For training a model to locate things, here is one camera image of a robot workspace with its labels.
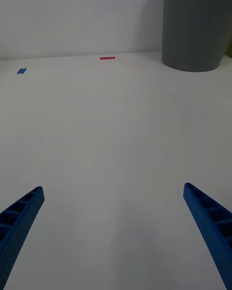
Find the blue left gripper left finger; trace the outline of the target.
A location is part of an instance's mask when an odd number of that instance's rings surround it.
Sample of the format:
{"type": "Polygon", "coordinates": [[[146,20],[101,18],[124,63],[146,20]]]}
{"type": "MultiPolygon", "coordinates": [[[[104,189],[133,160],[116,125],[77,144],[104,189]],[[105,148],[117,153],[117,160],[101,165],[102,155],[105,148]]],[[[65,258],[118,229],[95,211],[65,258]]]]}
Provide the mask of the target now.
{"type": "Polygon", "coordinates": [[[44,203],[44,191],[36,187],[0,214],[0,289],[4,289],[18,254],[44,203]]]}

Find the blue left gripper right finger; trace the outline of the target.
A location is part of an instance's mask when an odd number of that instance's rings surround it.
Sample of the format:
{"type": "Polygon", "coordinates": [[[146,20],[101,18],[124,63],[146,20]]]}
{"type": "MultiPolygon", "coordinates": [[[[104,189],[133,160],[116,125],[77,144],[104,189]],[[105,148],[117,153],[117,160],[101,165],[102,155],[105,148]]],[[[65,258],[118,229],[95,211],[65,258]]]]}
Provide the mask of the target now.
{"type": "Polygon", "coordinates": [[[220,277],[232,288],[232,213],[190,183],[183,198],[198,226],[220,277]]]}

